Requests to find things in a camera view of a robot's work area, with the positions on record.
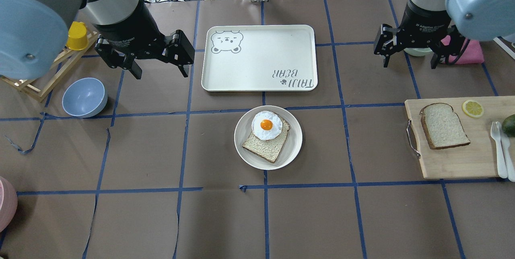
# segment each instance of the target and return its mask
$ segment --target white fork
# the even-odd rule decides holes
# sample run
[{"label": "white fork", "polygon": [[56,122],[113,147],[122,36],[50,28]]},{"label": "white fork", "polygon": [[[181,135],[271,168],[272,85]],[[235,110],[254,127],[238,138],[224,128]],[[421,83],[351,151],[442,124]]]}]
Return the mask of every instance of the white fork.
[{"label": "white fork", "polygon": [[511,156],[509,152],[510,148],[510,139],[506,135],[506,133],[502,130],[502,125],[499,121],[495,123],[497,125],[497,129],[501,134],[501,144],[503,146],[504,153],[504,162],[506,163],[506,169],[508,170],[508,180],[511,182],[515,182],[515,169],[513,168],[513,162],[511,161]]},{"label": "white fork", "polygon": [[497,151],[497,174],[499,177],[505,179],[508,177],[508,170],[506,169],[506,163],[504,162],[503,149],[501,146],[501,133],[497,128],[496,121],[492,123],[490,136],[495,140],[495,148]]}]

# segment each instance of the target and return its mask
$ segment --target robotic arm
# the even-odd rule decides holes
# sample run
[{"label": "robotic arm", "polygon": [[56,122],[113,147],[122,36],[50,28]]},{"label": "robotic arm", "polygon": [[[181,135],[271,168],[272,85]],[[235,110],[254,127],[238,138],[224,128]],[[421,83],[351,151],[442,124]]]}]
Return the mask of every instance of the robotic arm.
[{"label": "robotic arm", "polygon": [[[451,26],[451,19],[456,25]],[[374,54],[384,58],[405,48],[431,48],[431,68],[460,55],[465,37],[489,41],[515,33],[515,0],[408,0],[399,28],[382,24]],[[441,40],[450,36],[446,46]]]},{"label": "robotic arm", "polygon": [[188,76],[195,49],[182,30],[160,33],[143,0],[0,0],[0,74],[43,76],[64,48],[80,8],[101,34],[95,50],[109,67],[140,79],[134,60],[158,59]]}]

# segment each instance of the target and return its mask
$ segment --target light blue bowl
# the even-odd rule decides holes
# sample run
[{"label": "light blue bowl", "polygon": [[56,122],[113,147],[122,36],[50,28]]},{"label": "light blue bowl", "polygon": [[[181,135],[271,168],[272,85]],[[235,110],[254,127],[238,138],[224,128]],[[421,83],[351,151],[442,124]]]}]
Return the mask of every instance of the light blue bowl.
[{"label": "light blue bowl", "polygon": [[92,117],[107,103],[107,91],[100,80],[92,77],[75,81],[63,95],[63,109],[71,116]]}]

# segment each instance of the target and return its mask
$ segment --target yellow cup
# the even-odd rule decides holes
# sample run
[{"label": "yellow cup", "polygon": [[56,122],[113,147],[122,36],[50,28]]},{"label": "yellow cup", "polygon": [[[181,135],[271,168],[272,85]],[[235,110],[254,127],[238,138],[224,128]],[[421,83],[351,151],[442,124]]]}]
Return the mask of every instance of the yellow cup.
[{"label": "yellow cup", "polygon": [[83,22],[74,21],[68,30],[66,46],[71,50],[80,51],[88,46],[88,31]]}]

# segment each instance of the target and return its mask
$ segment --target toast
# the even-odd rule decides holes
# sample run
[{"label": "toast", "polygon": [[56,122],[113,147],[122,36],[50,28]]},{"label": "toast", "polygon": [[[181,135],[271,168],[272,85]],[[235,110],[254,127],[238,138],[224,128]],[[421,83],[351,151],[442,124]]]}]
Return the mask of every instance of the toast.
[{"label": "toast", "polygon": [[281,153],[286,139],[288,138],[288,132],[290,129],[290,125],[287,121],[285,121],[281,116],[281,121],[283,123],[283,129],[281,133],[272,140],[260,140],[257,136],[255,136],[252,132],[250,132],[249,137],[245,142],[243,142],[243,148],[248,151],[254,153],[269,162],[276,162],[277,157]]},{"label": "toast", "polygon": [[420,115],[430,149],[446,149],[470,144],[458,114],[450,105],[433,103],[421,109]]}]

